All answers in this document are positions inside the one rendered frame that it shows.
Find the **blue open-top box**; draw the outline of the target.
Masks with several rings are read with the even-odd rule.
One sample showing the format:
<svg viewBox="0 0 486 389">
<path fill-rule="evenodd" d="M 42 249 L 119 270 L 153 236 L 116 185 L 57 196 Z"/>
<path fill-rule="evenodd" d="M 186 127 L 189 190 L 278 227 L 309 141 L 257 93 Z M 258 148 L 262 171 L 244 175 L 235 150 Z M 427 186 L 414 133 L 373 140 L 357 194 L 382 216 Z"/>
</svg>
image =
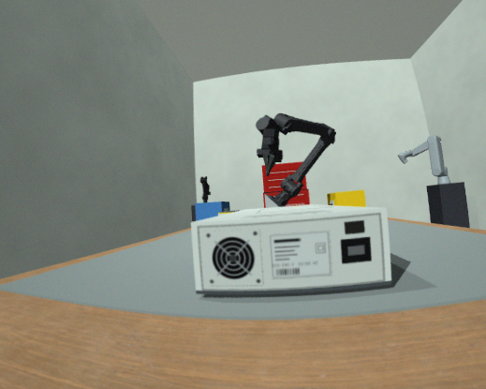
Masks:
<svg viewBox="0 0 486 389">
<path fill-rule="evenodd" d="M 229 202 L 201 202 L 195 203 L 196 221 L 204 218 L 217 217 L 218 213 L 230 211 Z"/>
</svg>

